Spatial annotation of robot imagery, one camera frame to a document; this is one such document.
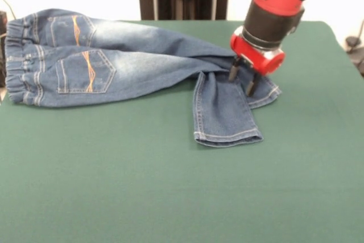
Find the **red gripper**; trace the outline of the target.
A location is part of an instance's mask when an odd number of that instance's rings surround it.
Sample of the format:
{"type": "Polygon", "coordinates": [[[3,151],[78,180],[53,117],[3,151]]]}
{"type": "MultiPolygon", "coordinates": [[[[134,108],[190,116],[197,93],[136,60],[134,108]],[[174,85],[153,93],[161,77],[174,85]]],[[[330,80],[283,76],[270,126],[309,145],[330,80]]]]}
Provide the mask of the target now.
{"type": "Polygon", "coordinates": [[[239,26],[230,38],[230,47],[235,53],[232,63],[229,81],[237,77],[240,65],[246,64],[255,72],[252,80],[246,88],[246,96],[253,96],[258,84],[258,74],[267,75],[273,73],[283,63],[286,54],[278,47],[274,50],[264,50],[248,42],[243,36],[244,27],[239,26]]]}

